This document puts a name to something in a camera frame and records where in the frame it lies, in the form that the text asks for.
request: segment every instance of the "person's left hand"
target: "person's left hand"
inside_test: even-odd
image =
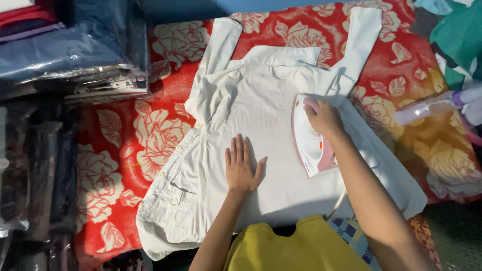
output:
[[[261,183],[261,172],[265,163],[262,158],[253,174],[249,155],[248,138],[242,143],[241,135],[231,139],[231,152],[226,149],[226,179],[230,191],[247,194],[255,190]]]

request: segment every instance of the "red folded fabric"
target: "red folded fabric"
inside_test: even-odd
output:
[[[0,13],[0,27],[27,19],[45,19],[56,22],[54,8],[52,0],[36,0],[33,6]]]

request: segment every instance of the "red floral blanket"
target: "red floral blanket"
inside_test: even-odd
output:
[[[460,119],[440,114],[405,127],[392,113],[446,90],[427,40],[409,32],[411,0],[365,0],[233,14],[244,31],[233,59],[255,45],[321,47],[329,68],[344,53],[350,9],[383,10],[383,28],[350,97],[358,112],[418,181],[430,203],[479,197],[482,175]],[[155,102],[89,106],[80,123],[76,250],[83,270],[141,248],[135,215],[152,180],[195,120],[184,110],[212,20],[149,31]]]

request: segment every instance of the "hand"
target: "hand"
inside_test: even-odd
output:
[[[311,106],[304,106],[303,109],[308,116],[309,124],[315,129],[318,134],[325,136],[330,140],[333,136],[338,136],[345,132],[343,121],[337,108],[334,108],[330,103],[317,100],[320,109],[318,114]]]
[[[261,183],[261,171],[265,163],[262,158],[256,166],[253,174],[251,168],[251,157],[249,155],[248,138],[241,142],[241,135],[231,139],[231,152],[226,149],[226,179],[228,179],[229,190],[247,194],[255,190]]]

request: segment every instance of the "yellow shirt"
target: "yellow shirt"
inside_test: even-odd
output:
[[[225,271],[369,271],[368,264],[321,216],[296,224],[290,237],[266,223],[245,228],[229,250]]]

